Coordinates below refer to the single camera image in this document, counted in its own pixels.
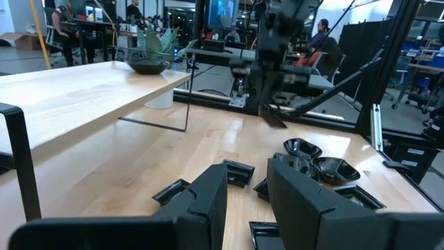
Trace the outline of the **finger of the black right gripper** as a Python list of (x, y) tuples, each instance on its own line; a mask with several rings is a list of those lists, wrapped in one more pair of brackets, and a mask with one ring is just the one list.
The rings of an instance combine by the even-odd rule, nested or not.
[(258, 115), (263, 118), (271, 128), (287, 128), (285, 123), (279, 118), (276, 109), (270, 105), (262, 104), (259, 107)]

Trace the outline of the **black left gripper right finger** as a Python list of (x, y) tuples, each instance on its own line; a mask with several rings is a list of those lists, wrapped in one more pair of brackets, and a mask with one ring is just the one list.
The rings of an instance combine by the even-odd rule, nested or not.
[(267, 181), (286, 250), (444, 250), (443, 213), (377, 213), (276, 158)]

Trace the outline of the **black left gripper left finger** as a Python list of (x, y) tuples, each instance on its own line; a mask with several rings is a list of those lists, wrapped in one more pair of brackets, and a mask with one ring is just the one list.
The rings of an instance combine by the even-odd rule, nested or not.
[(227, 201), (227, 167), (211, 165), (153, 215), (36, 219), (8, 250), (222, 250)]

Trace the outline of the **black deep square mini plate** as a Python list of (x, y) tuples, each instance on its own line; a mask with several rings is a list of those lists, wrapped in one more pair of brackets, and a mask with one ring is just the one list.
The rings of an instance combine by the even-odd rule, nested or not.
[(344, 185), (341, 187), (334, 187), (333, 190), (346, 199), (373, 211), (386, 207), (381, 201), (358, 185)]
[(275, 222), (249, 222), (254, 250), (285, 250)]

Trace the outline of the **black footed flared mini plate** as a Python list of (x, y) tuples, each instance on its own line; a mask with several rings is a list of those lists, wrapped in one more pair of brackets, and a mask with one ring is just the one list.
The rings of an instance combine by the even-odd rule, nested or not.
[(299, 137), (286, 140), (283, 147), (288, 154), (307, 160), (317, 158), (323, 153), (320, 147)]
[(321, 178), (329, 184), (339, 185), (360, 179), (360, 173), (342, 158), (319, 157), (311, 161)]
[(282, 153), (275, 153), (273, 158), (278, 159), (290, 168), (310, 177), (315, 181), (319, 180), (318, 170), (310, 160), (297, 156), (284, 155)]

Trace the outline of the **black leaf-shaped mini plate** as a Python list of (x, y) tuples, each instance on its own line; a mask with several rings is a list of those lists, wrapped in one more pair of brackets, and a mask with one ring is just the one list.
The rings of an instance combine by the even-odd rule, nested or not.
[(165, 59), (139, 58), (127, 60), (126, 63), (141, 75), (158, 75), (171, 66), (171, 61)]

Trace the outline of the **silver mounting plate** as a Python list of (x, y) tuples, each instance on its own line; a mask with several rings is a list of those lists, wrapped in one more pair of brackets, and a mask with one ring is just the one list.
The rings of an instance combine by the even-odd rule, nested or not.
[(235, 107), (235, 108), (244, 108), (247, 103), (247, 99), (249, 97), (248, 93), (240, 93), (234, 91), (232, 93), (229, 106)]

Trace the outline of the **person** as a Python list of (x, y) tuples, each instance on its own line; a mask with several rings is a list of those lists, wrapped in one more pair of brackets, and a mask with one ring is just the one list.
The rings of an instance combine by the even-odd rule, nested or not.
[(329, 32), (329, 21), (321, 19), (318, 32), (309, 44), (309, 51), (303, 53), (293, 65), (315, 67), (322, 76), (331, 77), (340, 65), (343, 54), (337, 41), (328, 35)]
[(139, 0), (131, 0), (131, 4), (126, 7), (126, 17), (134, 17), (135, 20), (143, 19), (142, 13), (139, 9)]
[(52, 24), (62, 43), (62, 51), (68, 67), (74, 65), (72, 46), (80, 39), (80, 32), (74, 26), (62, 24), (63, 22), (74, 22), (76, 16), (71, 0), (53, 0), (54, 11), (51, 14)]
[(235, 42), (235, 43), (240, 43), (241, 39), (240, 36), (237, 32), (237, 27), (233, 26), (230, 30), (230, 32), (224, 37), (224, 40), (226, 42)]

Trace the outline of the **desk monitor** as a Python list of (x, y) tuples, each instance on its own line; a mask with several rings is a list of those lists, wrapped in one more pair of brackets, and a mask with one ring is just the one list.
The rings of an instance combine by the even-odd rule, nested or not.
[(239, 0), (206, 0), (206, 27), (231, 29), (237, 23), (238, 9)]

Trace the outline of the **black room partition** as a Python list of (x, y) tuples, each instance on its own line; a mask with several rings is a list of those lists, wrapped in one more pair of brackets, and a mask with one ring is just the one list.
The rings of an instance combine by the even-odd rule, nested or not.
[[(371, 60), (384, 46), (392, 26), (392, 19), (346, 24), (339, 39), (339, 47), (345, 59), (339, 67), (340, 74), (335, 76), (334, 84), (346, 79)], [(358, 103), (364, 104), (373, 86), (375, 74), (376, 70), (373, 70), (361, 79), (355, 79), (343, 89), (343, 93), (352, 99), (356, 97)]]

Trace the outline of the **white plant pot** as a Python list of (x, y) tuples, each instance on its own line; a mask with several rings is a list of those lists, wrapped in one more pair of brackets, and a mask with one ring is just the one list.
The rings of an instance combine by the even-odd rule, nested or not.
[(161, 94), (160, 96), (146, 102), (144, 106), (156, 110), (169, 109), (173, 106), (173, 94), (174, 91), (169, 90), (164, 94)]

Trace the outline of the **black box with white labels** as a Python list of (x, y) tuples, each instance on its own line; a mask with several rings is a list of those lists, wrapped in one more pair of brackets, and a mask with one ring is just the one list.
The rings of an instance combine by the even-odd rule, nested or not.
[(402, 171), (420, 184), (440, 150), (428, 145), (384, 139), (384, 153), (393, 162), (403, 165)]

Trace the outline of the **green snake plant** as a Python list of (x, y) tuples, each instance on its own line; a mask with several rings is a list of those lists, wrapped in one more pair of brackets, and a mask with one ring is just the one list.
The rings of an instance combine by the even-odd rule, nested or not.
[(152, 26), (145, 29), (137, 29), (138, 47), (143, 49), (145, 55), (152, 59), (164, 58), (168, 61), (174, 61), (185, 57), (188, 49), (194, 47), (198, 40), (190, 41), (184, 48), (175, 51), (178, 42), (178, 29), (171, 30), (168, 28), (160, 37), (154, 31)]

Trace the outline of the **black work desk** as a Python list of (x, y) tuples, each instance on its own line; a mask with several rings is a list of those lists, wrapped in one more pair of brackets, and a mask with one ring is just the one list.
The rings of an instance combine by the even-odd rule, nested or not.
[(87, 63), (87, 52), (85, 49), (86, 37), (89, 33), (95, 32), (101, 39), (101, 50), (103, 52), (103, 60), (113, 60), (115, 56), (115, 44), (117, 42), (116, 34), (112, 28), (112, 24), (109, 22), (92, 22), (81, 19), (74, 19), (73, 23), (63, 22), (69, 26), (74, 26), (80, 32), (80, 39), (78, 46), (80, 49), (80, 61), (82, 65)]

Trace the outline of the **cardboard box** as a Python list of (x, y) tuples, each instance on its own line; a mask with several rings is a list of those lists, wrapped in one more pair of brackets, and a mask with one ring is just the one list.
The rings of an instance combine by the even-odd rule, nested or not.
[(14, 48), (19, 50), (37, 51), (42, 49), (42, 45), (37, 34), (4, 33), (0, 35), (0, 40), (9, 42)]

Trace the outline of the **silver upright bracket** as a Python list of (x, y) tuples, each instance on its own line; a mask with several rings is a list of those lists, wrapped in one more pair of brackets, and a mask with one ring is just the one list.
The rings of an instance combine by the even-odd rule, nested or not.
[(379, 104), (374, 103), (370, 113), (371, 144), (376, 151), (383, 152), (382, 117)]

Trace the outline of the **black aluminium rig frame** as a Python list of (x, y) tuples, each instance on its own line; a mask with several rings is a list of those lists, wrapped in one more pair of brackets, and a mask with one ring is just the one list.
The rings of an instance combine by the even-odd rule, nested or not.
[[(334, 118), (315, 117), (315, 115), (308, 115), (308, 110), (303, 110), (306, 112), (303, 114), (301, 113), (301, 115), (299, 115), (299, 113), (296, 115), (280, 115), (280, 118), (285, 122), (358, 134), (370, 142), (370, 125), (372, 124), (372, 122), (370, 122), (370, 105), (381, 104), (383, 88), (388, 87), (389, 73), (391, 74), (394, 72), (395, 59), (398, 59), (398, 56), (400, 55), (401, 40), (407, 37), (407, 26), (410, 26), (413, 22), (413, 11), (417, 10), (420, 5), (420, 0), (399, 0), (398, 2), (400, 3), (398, 4), (397, 13), (393, 19), (394, 21), (391, 25), (390, 33), (384, 38), (384, 44), (379, 46), (380, 50), (377, 51), (377, 53), (380, 52), (379, 56), (382, 55), (379, 64), (373, 65), (372, 69), (367, 67), (367, 69), (359, 74), (358, 71), (356, 71), (352, 76), (344, 79), (347, 80), (347, 82), (344, 84), (341, 83), (342, 85), (340, 85), (340, 88), (334, 87), (333, 94), (338, 94), (339, 90), (350, 87), (352, 83), (357, 83), (358, 80), (371, 80), (372, 85), (369, 87), (370, 89), (368, 89), (369, 91), (360, 110), (357, 122), (352, 124), (351, 122), (334, 121)], [(333, 94), (328, 94), (327, 97), (322, 97), (322, 103), (331, 99)], [(198, 97), (197, 94), (192, 94), (191, 97), (187, 98), (191, 101), (191, 104), (207, 108), (216, 108), (247, 115), (253, 115), (253, 111), (257, 111), (257, 108), (229, 108), (228, 103), (225, 103), (226, 101), (222, 101), (221, 99), (217, 101), (216, 97)], [(320, 105), (322, 104), (321, 101), (315, 101), (315, 104)], [(419, 148), (444, 150), (444, 139), (435, 140), (432, 137), (427, 137), (423, 134), (392, 128), (382, 128), (381, 132), (383, 139), (387, 139), (389, 142), (392, 142), (397, 146), (398, 144), (408, 144)], [(417, 182), (412, 177), (412, 174), (408, 175), (407, 170), (403, 170), (400, 174), (426, 199), (426, 201), (435, 207), (437, 211), (444, 212), (444, 205), (440, 206), (436, 200), (426, 193), (426, 191), (419, 186), (419, 181)]]

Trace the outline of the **wooden shelf with black frame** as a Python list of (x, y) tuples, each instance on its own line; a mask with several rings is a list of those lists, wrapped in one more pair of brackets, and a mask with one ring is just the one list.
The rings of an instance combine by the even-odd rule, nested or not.
[(0, 167), (17, 172), (25, 220), (42, 216), (37, 162), (190, 79), (170, 69), (138, 74), (119, 61), (0, 76)]

